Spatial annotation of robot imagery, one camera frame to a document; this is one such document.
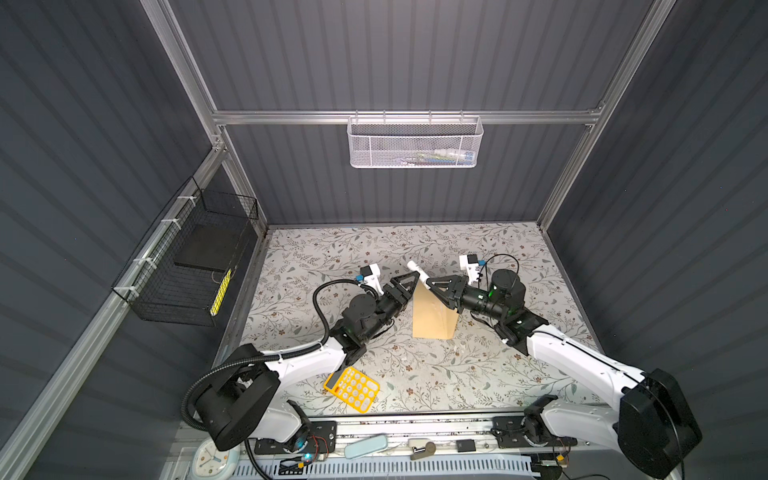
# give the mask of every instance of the clock face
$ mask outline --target clock face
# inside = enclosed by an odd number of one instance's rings
[[[192,471],[199,478],[215,477],[232,462],[237,461],[236,458],[230,458],[231,452],[231,450],[226,452],[217,450],[213,440],[206,440],[197,449]]]

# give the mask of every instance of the black wire basket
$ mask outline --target black wire basket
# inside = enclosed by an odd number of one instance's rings
[[[253,197],[197,191],[168,223],[132,284],[113,291],[144,320],[216,326],[228,321],[258,241],[258,206]]]

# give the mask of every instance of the floral tablecloth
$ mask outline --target floral tablecloth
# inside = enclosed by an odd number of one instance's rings
[[[528,308],[594,347],[534,223],[275,230],[242,343],[280,349],[320,338],[313,291],[327,280],[354,278],[361,266],[379,264],[383,285],[391,276],[407,273],[409,260],[433,276],[459,273],[458,256],[463,253],[477,253],[481,259],[493,253],[515,255]],[[514,269],[515,262],[497,257],[489,266]],[[353,285],[338,285],[319,296],[331,326],[359,292]],[[600,401],[556,368],[503,345],[467,311],[451,340],[414,339],[411,331],[409,304],[387,334],[368,343],[368,352],[355,364],[382,387],[369,413],[518,407],[545,393],[574,402]],[[287,389],[286,397],[308,415],[354,413],[323,389],[325,380],[300,382]]]

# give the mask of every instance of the brown paper bag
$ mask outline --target brown paper bag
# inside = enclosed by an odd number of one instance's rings
[[[458,313],[443,305],[423,283],[413,293],[413,337],[418,339],[453,338]]]

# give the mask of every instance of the gray corrugated wall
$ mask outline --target gray corrugated wall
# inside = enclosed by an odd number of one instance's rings
[[[766,25],[678,2],[549,232],[607,353],[680,381],[689,478],[765,476]]]
[[[0,2],[0,74],[4,443],[210,144],[138,1]],[[29,478],[150,478],[208,336],[130,316]]]
[[[221,110],[469,111],[597,107],[650,2],[171,4]],[[359,171],[341,127],[228,130],[272,224],[533,220],[583,131],[486,126],[476,168]]]

